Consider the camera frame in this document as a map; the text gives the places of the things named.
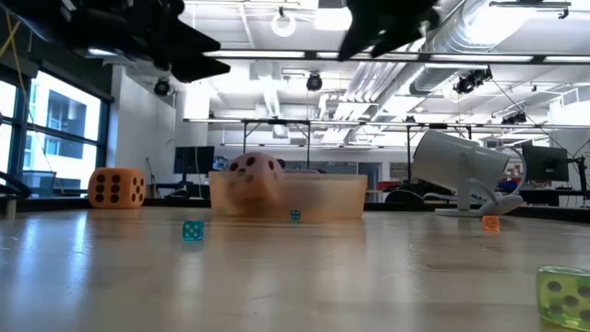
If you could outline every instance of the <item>pink die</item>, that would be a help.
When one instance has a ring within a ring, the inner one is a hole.
[[[280,202],[279,181],[284,171],[273,157],[260,152],[245,153],[231,163],[228,171],[231,172],[228,196],[234,204]]]

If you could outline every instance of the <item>ceiling light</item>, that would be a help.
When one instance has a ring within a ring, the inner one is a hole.
[[[184,119],[184,121],[209,124],[239,124],[242,122],[242,120],[238,119]]]
[[[590,56],[548,56],[545,63],[590,63]]]
[[[360,125],[359,121],[312,121],[312,125]]]
[[[90,55],[94,55],[94,56],[117,56],[116,53],[104,51],[104,50],[101,50],[101,49],[95,49],[95,48],[88,49],[88,53]]]
[[[471,64],[424,64],[427,68],[436,68],[436,69],[469,69],[469,70],[476,70],[476,69],[487,69],[487,65],[471,65]]]
[[[206,53],[214,59],[259,59],[259,58],[284,58],[303,59],[305,52],[301,51],[215,51]]]
[[[313,24],[317,30],[346,31],[352,23],[352,14],[348,7],[326,8],[315,11]]]
[[[474,63],[527,63],[533,60],[532,55],[492,55],[492,54],[435,54],[432,61],[440,62],[474,62]]]
[[[289,23],[286,27],[279,27],[278,21],[281,18],[287,18],[289,20]],[[270,22],[270,28],[273,30],[273,32],[275,32],[275,34],[278,37],[287,38],[290,37],[290,35],[292,35],[293,32],[295,32],[295,29],[297,28],[297,21],[295,20],[295,17],[293,17],[293,15],[289,13],[277,13],[273,17],[273,20]]]

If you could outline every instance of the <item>white lamp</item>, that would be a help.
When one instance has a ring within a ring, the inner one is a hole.
[[[438,215],[499,216],[523,203],[523,198],[515,193],[508,196],[493,193],[509,158],[496,150],[482,148],[477,142],[429,130],[414,153],[412,174],[456,191],[457,209],[437,209]],[[469,209],[471,193],[487,198],[479,210]]]

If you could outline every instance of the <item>cable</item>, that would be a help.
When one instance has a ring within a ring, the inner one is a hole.
[[[3,46],[3,48],[0,49],[0,56],[3,55],[6,48],[8,47],[8,44],[11,44],[12,45],[12,53],[15,57],[15,65],[17,66],[18,83],[20,84],[20,89],[22,90],[22,94],[24,97],[23,108],[26,110],[28,117],[30,118],[30,124],[33,127],[33,132],[35,133],[35,136],[37,137],[37,141],[39,142],[39,145],[41,146],[41,151],[43,152],[43,157],[45,158],[45,161],[47,162],[47,167],[49,168],[49,171],[53,172],[57,175],[57,172],[53,171],[52,165],[49,162],[49,158],[47,157],[47,151],[45,149],[44,144],[42,144],[42,142],[41,142],[41,138],[39,137],[39,130],[37,129],[37,125],[35,125],[33,114],[30,111],[29,96],[27,93],[27,89],[25,88],[25,81],[22,77],[22,70],[20,69],[20,61],[18,60],[18,54],[17,54],[17,45],[15,43],[15,34],[17,33],[18,28],[20,27],[20,20],[17,22],[17,24],[13,28],[11,20],[10,20],[10,14],[8,14],[8,12],[6,12],[6,25],[8,26],[8,30],[10,31],[10,34],[9,34],[8,40],[5,42],[5,45]],[[59,180],[59,178],[57,176],[55,176],[55,184],[57,184],[58,188],[62,192],[62,195],[64,196],[65,195],[64,186],[62,185],[61,181]]]
[[[586,144],[588,144],[588,143],[590,143],[590,138],[588,138],[588,140],[587,140],[587,141],[585,141],[585,142],[582,144],[582,146],[581,146],[580,148],[578,148],[578,149],[577,149],[577,150],[576,150],[576,151],[573,153],[573,156],[576,156],[576,155],[578,154],[578,152],[580,152],[580,151],[581,151],[581,150],[582,150],[582,149],[583,149],[583,148],[586,146]]]

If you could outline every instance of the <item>yellow cable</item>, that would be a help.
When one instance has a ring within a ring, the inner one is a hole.
[[[37,141],[39,142],[39,145],[41,147],[41,151],[43,152],[43,157],[45,158],[45,161],[47,162],[47,167],[49,168],[50,172],[54,172],[52,169],[52,165],[49,162],[49,158],[47,158],[47,152],[45,150],[45,146],[42,144],[41,139],[39,138],[39,131],[37,130],[37,126],[35,125],[35,120],[33,118],[33,114],[31,113],[30,107],[29,107],[29,96],[27,93],[27,89],[25,88],[25,81],[22,78],[22,70],[20,69],[20,61],[18,60],[18,54],[17,54],[17,45],[15,43],[15,34],[16,34],[18,28],[20,27],[20,21],[17,22],[17,25],[15,25],[14,28],[12,28],[12,23],[10,22],[10,14],[8,14],[6,12],[6,25],[8,26],[8,31],[10,31],[10,35],[8,36],[8,40],[5,42],[5,47],[7,48],[8,44],[12,45],[12,54],[15,57],[15,64],[17,66],[18,83],[20,84],[20,89],[22,90],[22,94],[23,94],[23,97],[25,100],[23,107],[26,110],[27,115],[30,118],[30,123],[33,127],[33,131],[35,132],[35,136],[37,137]],[[2,54],[4,53],[6,48],[3,47],[3,49],[0,50],[0,56],[2,56]],[[64,187],[62,186],[62,183],[57,178],[57,176],[55,177],[55,183],[60,188],[62,195],[64,195],[65,194]]]
[[[8,45],[10,45],[10,43],[15,39],[15,35],[17,34],[18,28],[20,28],[20,21],[17,22],[17,25],[13,30],[9,30],[10,34],[8,35],[8,39],[5,41],[4,45],[2,45],[2,48],[0,49],[0,57],[4,55],[4,52],[8,48]]]

